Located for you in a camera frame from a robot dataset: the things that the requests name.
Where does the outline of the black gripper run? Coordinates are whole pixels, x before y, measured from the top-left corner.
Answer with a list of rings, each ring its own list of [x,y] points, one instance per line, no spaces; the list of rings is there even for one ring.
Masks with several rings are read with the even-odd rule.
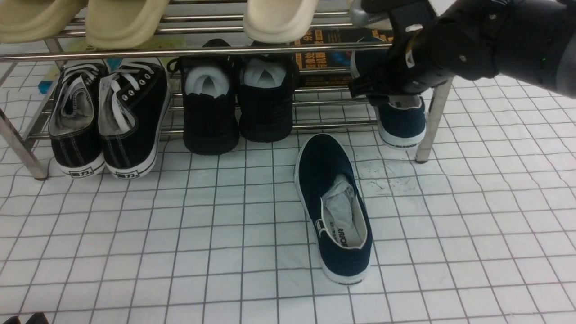
[[[418,95],[454,77],[433,61],[436,43],[429,33],[437,13],[428,0],[362,0],[361,6],[368,13],[387,12],[394,39],[383,61],[348,84],[354,98]]]

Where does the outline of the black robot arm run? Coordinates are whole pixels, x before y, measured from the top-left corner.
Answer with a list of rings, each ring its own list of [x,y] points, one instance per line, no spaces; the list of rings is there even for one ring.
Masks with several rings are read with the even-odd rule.
[[[440,16],[428,0],[356,0],[351,20],[389,20],[387,56],[355,76],[351,95],[416,95],[459,76],[499,74],[575,97],[573,0],[457,0]]]

